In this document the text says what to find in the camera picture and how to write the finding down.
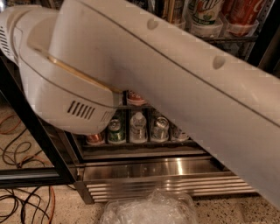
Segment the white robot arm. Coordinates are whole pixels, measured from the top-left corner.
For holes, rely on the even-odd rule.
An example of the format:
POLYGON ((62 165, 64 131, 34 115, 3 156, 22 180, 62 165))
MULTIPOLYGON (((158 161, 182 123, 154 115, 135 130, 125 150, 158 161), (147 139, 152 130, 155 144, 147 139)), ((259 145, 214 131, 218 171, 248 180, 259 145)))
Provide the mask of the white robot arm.
POLYGON ((134 91, 280 207, 277 77, 126 0, 13 6, 0 25, 2 52, 44 121, 95 134, 134 91))

